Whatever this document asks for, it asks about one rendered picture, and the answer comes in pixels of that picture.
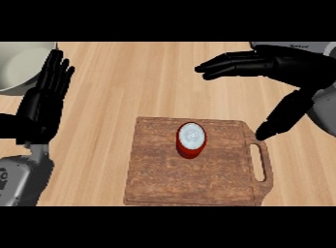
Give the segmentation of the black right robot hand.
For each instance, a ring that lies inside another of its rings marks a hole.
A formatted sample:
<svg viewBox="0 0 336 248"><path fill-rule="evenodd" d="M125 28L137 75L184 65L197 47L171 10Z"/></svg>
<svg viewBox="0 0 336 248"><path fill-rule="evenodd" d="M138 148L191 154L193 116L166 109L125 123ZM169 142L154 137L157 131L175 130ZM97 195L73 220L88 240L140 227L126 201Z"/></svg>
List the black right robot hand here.
<svg viewBox="0 0 336 248"><path fill-rule="evenodd" d="M256 140L287 132L312 108L312 96L336 80L336 59L284 46L257 45L225 52L194 67L203 80L266 77L297 87L280 100L256 130Z"/></svg>

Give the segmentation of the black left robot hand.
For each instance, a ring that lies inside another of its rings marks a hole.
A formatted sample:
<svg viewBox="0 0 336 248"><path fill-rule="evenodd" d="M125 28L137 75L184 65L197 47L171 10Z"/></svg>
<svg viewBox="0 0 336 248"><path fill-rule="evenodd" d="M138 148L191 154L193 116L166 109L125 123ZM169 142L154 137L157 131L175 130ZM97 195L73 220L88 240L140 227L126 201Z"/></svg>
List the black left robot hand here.
<svg viewBox="0 0 336 248"><path fill-rule="evenodd" d="M14 139L16 144L45 144L56 136L72 73L69 59L53 49L16 114L0 113L0 139Z"/></svg>

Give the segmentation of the white pot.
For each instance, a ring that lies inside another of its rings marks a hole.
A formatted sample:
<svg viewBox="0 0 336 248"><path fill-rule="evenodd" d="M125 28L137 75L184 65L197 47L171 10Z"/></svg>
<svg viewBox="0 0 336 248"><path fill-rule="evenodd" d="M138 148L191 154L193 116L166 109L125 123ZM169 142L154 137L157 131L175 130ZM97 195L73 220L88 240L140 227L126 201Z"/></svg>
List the white pot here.
<svg viewBox="0 0 336 248"><path fill-rule="evenodd" d="M0 42L0 95L22 96L33 86L56 42Z"/></svg>

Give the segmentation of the red can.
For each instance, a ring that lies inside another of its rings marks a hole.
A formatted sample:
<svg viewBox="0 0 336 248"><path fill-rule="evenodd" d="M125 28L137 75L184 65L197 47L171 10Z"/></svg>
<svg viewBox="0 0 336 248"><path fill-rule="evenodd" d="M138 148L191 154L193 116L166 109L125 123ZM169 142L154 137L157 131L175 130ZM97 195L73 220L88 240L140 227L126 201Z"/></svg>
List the red can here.
<svg viewBox="0 0 336 248"><path fill-rule="evenodd" d="M184 123L175 132L175 150L185 159L194 159L206 145L206 132L203 127L194 123Z"/></svg>

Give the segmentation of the brown wooden cutting board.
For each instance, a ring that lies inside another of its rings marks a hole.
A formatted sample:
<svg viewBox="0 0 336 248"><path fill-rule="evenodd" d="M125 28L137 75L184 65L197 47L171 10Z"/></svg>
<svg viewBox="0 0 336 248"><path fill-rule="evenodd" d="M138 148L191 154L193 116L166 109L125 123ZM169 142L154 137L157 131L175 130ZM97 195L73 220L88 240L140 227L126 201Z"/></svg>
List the brown wooden cutting board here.
<svg viewBox="0 0 336 248"><path fill-rule="evenodd" d="M175 150L185 118L135 119L123 200L129 205L259 205L272 187L265 144L244 122L197 119L207 142L199 156Z"/></svg>

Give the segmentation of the grey appliance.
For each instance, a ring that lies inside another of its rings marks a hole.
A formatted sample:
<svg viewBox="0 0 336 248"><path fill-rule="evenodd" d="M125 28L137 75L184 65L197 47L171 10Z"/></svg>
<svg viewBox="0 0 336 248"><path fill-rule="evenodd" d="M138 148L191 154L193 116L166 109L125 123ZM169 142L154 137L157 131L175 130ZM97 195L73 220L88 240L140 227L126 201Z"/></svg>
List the grey appliance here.
<svg viewBox="0 0 336 248"><path fill-rule="evenodd" d="M327 55L336 47L336 42L250 42L250 47L256 46L290 47Z"/></svg>

